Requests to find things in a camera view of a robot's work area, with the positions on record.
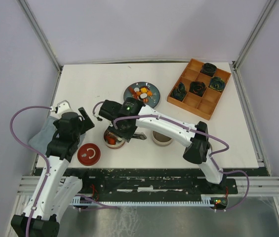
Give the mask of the fried chicken piece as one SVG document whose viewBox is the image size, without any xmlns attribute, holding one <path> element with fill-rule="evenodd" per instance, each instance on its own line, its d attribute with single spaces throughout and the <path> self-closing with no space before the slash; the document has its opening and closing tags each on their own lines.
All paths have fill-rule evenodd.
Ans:
<svg viewBox="0 0 279 237">
<path fill-rule="evenodd" d="M 107 135 L 107 136 L 105 136 L 105 141 L 109 145 L 115 145 L 116 142 L 117 142 L 117 139 L 116 139 L 116 137 L 112 137 L 110 135 Z"/>
</svg>

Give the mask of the beige lunch box bowl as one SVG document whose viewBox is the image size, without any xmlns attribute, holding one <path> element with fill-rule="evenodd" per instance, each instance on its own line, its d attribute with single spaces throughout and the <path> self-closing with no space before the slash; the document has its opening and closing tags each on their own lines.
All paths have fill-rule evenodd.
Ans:
<svg viewBox="0 0 279 237">
<path fill-rule="evenodd" d="M 158 146 L 165 147 L 170 145 L 173 139 L 156 131 L 152 131 L 152 141 Z"/>
</svg>

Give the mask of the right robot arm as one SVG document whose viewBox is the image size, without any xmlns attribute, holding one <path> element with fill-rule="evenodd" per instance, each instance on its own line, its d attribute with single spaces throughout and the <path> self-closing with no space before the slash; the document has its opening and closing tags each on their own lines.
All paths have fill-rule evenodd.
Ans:
<svg viewBox="0 0 279 237">
<path fill-rule="evenodd" d="M 105 100 L 99 115 L 111 122 L 108 130 L 129 142 L 137 128 L 146 128 L 165 135 L 185 147 L 184 160 L 198 165 L 213 193 L 219 193 L 226 187 L 221 169 L 212 159 L 214 154 L 204 122 L 185 123 L 162 113 L 143 102 L 128 98 L 123 104 Z"/>
</svg>

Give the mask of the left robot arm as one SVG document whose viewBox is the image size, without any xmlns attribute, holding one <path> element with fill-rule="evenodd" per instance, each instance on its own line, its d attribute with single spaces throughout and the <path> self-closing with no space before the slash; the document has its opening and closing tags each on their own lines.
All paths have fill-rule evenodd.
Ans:
<svg viewBox="0 0 279 237">
<path fill-rule="evenodd" d="M 63 184 L 60 181 L 78 150 L 80 137 L 92 129 L 94 123 L 83 107 L 73 112 L 66 101 L 50 110 L 59 118 L 54 123 L 56 132 L 46 153 L 38 152 L 45 166 L 24 211 L 11 219 L 11 226 L 19 237 L 57 236 L 61 218 L 73 198 L 90 188 L 90 180 L 84 176 L 69 176 Z"/>
</svg>

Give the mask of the red steel lunch bowl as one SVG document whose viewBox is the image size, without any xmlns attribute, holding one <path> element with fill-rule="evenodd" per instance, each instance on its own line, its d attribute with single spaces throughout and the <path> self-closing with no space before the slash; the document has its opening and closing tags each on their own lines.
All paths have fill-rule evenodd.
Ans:
<svg viewBox="0 0 279 237">
<path fill-rule="evenodd" d="M 125 144 L 125 141 L 122 138 L 113 134 L 109 130 L 105 130 L 103 139 L 106 146 L 110 149 L 119 149 Z"/>
</svg>

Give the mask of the blue ceramic food plate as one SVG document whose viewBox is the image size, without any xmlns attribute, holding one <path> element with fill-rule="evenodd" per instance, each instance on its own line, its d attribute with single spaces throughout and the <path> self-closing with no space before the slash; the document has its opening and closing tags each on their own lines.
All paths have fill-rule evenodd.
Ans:
<svg viewBox="0 0 279 237">
<path fill-rule="evenodd" d="M 123 99 L 126 98 L 137 99 L 151 108 L 155 108 L 160 102 L 160 91 L 156 86 L 149 82 L 135 82 L 129 85 L 123 94 Z"/>
</svg>

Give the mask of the wooden compartment tray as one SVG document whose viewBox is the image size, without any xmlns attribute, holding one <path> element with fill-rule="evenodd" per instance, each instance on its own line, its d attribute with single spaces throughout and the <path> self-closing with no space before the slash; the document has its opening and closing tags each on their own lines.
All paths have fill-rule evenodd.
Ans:
<svg viewBox="0 0 279 237">
<path fill-rule="evenodd" d="M 210 120 L 231 73 L 212 63 L 191 59 L 170 91 L 167 102 Z"/>
</svg>

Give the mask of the metal tongs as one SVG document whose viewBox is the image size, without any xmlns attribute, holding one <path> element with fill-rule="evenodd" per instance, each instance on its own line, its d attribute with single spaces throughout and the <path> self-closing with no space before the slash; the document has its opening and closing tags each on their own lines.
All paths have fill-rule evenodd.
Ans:
<svg viewBox="0 0 279 237">
<path fill-rule="evenodd" d="M 126 141 L 129 142 L 131 139 L 137 139 L 137 140 L 146 140 L 147 136 L 144 133 L 134 133 L 131 138 L 126 139 L 126 138 L 121 138 L 121 137 L 117 137 L 118 141 Z"/>
</svg>

